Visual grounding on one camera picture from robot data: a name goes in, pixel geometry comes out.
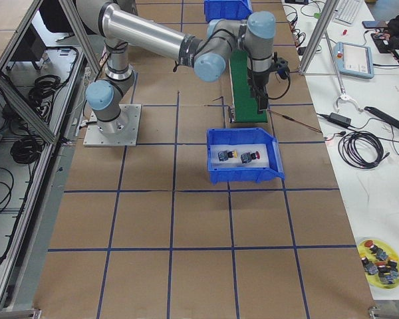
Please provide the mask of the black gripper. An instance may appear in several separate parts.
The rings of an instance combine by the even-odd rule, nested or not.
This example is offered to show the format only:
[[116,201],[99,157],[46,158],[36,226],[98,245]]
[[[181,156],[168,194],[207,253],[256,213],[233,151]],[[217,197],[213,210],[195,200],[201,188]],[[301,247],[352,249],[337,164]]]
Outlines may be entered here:
[[268,70],[263,72],[247,71],[247,83],[249,85],[250,97],[257,97],[258,113],[263,113],[268,108],[269,97],[267,95],[266,85],[269,82],[269,75],[270,72]]

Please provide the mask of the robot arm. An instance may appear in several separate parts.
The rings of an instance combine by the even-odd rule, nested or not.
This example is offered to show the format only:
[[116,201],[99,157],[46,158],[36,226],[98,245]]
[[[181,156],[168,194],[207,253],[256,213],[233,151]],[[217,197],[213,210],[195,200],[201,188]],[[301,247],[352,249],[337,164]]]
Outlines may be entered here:
[[192,67],[204,82],[219,79],[233,51],[245,51],[247,83],[257,101],[257,111],[262,113],[267,109],[269,96],[265,87],[270,73],[275,71],[275,17],[272,13],[254,12],[244,20],[212,20],[207,37],[202,40],[128,12],[123,2],[77,1],[76,10],[91,31],[103,36],[109,54],[106,62],[108,79],[91,84],[87,90],[87,101],[102,133],[119,133],[129,123],[128,115],[119,105],[126,89],[115,87],[117,82],[126,88],[133,83],[128,45],[171,58],[180,66]]

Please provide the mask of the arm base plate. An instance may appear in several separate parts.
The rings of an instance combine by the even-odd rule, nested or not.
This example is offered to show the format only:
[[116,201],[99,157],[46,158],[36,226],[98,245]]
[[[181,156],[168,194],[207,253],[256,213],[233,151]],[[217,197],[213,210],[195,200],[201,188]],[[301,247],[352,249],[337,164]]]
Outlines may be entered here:
[[135,147],[138,138],[138,129],[141,118],[141,104],[120,104],[119,117],[112,122],[97,120],[92,111],[90,121],[84,136],[86,147]]

